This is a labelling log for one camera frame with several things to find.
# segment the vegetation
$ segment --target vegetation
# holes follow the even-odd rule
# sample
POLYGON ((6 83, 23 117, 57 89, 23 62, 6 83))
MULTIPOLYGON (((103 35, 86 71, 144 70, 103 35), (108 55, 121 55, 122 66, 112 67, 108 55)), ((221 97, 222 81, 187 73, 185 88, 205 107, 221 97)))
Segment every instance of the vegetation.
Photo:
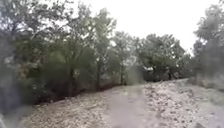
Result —
POLYGON ((140 39, 115 32, 106 9, 94 15, 81 3, 74 11, 67 0, 0 2, 1 78, 12 71, 26 103, 223 71, 221 6, 210 7, 200 21, 192 57, 172 35, 140 39))
POLYGON ((198 40, 194 44, 194 58, 192 63, 196 74, 213 77, 223 74, 224 64, 224 12, 223 1, 219 5, 212 5, 205 12, 199 22, 195 34, 198 40))

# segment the rock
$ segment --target rock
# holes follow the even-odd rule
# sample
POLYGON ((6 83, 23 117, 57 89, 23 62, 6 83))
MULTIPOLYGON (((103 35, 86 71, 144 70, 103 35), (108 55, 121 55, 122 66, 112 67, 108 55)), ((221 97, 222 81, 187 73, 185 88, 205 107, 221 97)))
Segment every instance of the rock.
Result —
POLYGON ((200 123, 196 123, 194 128, 205 128, 205 127, 200 123))

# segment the overcast sky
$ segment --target overcast sky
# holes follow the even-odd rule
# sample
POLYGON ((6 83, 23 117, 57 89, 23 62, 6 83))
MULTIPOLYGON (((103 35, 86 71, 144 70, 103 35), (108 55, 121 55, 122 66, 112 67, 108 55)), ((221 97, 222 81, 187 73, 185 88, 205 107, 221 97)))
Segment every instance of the overcast sky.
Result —
POLYGON ((200 17, 218 0, 81 0, 93 11, 106 7, 117 19, 117 30, 133 36, 173 34, 189 50, 200 17))

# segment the dirt road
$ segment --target dirt road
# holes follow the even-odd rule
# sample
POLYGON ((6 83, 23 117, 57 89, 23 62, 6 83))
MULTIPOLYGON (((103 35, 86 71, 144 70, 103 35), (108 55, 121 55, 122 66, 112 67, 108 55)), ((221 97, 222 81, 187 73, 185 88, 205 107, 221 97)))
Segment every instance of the dirt road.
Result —
POLYGON ((224 128, 224 94, 186 80, 116 87, 39 106, 23 128, 224 128))

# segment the tree trunk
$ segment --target tree trunk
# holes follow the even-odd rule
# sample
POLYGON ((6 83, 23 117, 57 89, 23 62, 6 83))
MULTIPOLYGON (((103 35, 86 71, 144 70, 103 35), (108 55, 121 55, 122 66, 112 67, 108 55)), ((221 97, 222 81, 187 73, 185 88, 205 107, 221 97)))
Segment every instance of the tree trunk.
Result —
POLYGON ((121 64, 121 71, 120 71, 120 84, 124 84, 124 64, 121 64))
POLYGON ((71 97, 74 93, 74 85, 75 84, 75 78, 74 78, 74 69, 71 68, 69 70, 69 79, 68 79, 68 96, 71 97))
POLYGON ((97 74, 96 74, 96 90, 100 89, 100 76, 101 76, 101 62, 97 63, 97 74))

